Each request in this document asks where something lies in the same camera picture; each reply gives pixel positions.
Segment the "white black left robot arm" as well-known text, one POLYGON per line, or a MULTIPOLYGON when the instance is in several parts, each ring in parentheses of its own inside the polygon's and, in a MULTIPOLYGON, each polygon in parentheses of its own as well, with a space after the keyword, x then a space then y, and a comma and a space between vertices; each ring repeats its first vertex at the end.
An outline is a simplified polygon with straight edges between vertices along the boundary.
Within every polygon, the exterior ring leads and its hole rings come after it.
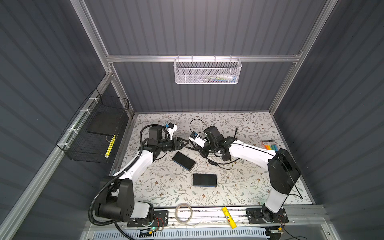
POLYGON ((188 140, 179 137, 163 141, 146 139, 132 161, 120 172, 103 177, 101 190, 88 210, 90 222, 97 226, 129 221, 152 222, 154 206, 135 200, 134 183, 161 152, 179 151, 188 144, 188 140))

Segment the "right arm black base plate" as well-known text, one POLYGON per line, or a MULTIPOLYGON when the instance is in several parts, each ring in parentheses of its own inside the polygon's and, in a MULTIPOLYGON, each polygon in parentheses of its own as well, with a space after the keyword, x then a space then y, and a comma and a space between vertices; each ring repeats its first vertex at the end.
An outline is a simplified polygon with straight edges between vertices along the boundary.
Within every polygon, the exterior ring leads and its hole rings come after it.
POLYGON ((246 214, 250 224, 286 224, 289 222, 284 208, 280 208, 277 213, 273 213, 264 206, 247 208, 246 214))

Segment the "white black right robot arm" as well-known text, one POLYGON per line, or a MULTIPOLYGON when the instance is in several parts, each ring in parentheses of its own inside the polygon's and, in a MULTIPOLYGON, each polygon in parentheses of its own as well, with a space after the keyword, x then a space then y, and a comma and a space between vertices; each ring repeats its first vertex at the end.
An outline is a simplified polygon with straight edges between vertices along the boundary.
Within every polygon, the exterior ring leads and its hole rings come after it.
POLYGON ((287 150, 264 150, 233 137, 227 137, 219 143, 199 136, 190 137, 190 141, 203 158, 207 158, 209 153, 219 153, 227 159, 234 157, 247 160, 268 171, 272 189, 260 214, 267 223, 274 223, 279 218, 283 204, 301 176, 299 167, 287 150))

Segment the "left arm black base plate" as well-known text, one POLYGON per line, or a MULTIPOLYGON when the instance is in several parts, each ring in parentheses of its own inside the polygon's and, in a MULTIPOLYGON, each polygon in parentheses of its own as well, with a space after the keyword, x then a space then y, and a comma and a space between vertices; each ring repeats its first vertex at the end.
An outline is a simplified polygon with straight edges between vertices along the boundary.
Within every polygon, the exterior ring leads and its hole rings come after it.
POLYGON ((129 228, 166 227, 168 225, 169 211, 154 210, 146 219, 134 219, 127 222, 129 228))

